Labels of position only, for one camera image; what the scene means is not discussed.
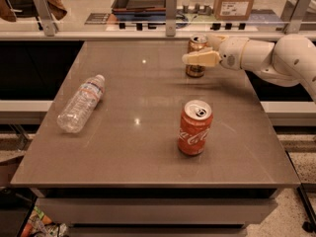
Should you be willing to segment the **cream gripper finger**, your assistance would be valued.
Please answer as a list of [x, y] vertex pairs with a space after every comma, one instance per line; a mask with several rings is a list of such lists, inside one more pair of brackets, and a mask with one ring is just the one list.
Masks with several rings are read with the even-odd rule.
[[213, 49], [219, 49], [220, 45], [227, 39], [228, 36], [209, 34], [207, 35], [207, 44]]
[[218, 51], [207, 47], [199, 51], [184, 54], [182, 61], [186, 65], [214, 67], [221, 61], [221, 57]]

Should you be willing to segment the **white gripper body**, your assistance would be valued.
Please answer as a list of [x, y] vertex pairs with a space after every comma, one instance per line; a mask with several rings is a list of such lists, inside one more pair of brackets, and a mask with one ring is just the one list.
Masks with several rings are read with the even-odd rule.
[[220, 65], [231, 70], [242, 69], [242, 56], [248, 38], [228, 38], [219, 47]]

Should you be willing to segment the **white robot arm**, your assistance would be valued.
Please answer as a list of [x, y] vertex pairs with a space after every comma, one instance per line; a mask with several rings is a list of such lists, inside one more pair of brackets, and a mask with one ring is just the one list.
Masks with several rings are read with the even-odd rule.
[[316, 46], [308, 38], [291, 34], [277, 42], [240, 37], [208, 36], [209, 47], [184, 54], [186, 65], [251, 71], [269, 83], [300, 84], [316, 102]]

